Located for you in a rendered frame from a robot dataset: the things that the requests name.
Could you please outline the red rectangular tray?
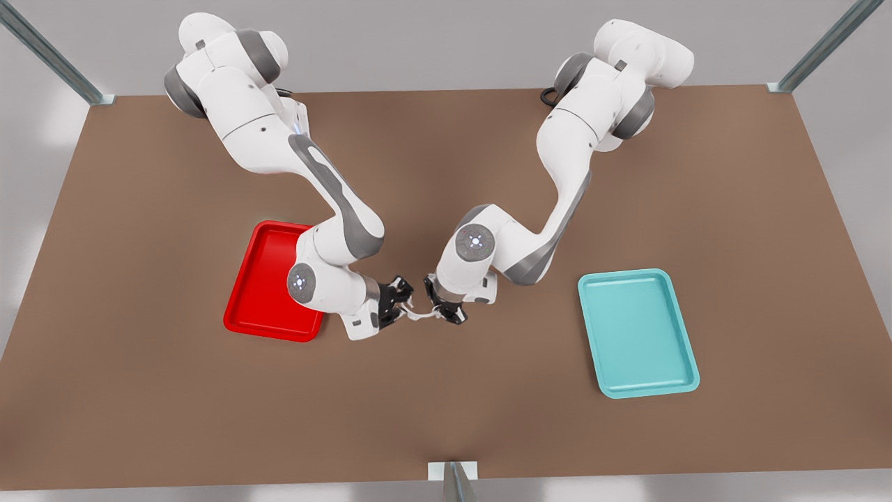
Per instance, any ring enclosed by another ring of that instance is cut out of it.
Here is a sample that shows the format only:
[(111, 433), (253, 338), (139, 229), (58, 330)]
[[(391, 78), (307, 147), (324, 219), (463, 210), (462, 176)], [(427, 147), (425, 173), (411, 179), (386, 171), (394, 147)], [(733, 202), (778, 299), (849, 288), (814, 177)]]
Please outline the red rectangular tray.
[(227, 330), (300, 343), (315, 339), (324, 314), (295, 302), (286, 288), (298, 238), (309, 229), (277, 220), (255, 226), (223, 315)]

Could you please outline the teal rectangular tray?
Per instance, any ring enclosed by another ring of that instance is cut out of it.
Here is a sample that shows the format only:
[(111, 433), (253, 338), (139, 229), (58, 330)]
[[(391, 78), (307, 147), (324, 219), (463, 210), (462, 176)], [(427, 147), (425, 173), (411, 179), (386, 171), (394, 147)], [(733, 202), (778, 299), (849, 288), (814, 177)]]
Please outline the teal rectangular tray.
[(668, 273), (589, 273), (577, 283), (599, 390), (608, 398), (697, 390), (695, 356)]

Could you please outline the silver frame post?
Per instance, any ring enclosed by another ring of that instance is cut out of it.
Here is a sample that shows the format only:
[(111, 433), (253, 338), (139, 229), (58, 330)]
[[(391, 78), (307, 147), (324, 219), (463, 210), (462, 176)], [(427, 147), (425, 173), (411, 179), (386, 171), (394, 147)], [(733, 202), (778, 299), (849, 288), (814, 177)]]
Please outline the silver frame post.
[(431, 462), (428, 480), (443, 483), (442, 502), (478, 502), (472, 480), (478, 479), (476, 461)]
[(0, 25), (5, 26), (13, 37), (35, 54), (38, 60), (60, 77), (87, 104), (91, 106), (114, 104), (116, 99), (114, 94), (105, 94), (96, 88), (9, 0), (0, 0)]
[(856, 0), (778, 82), (765, 84), (767, 91), (792, 94), (885, 2)]

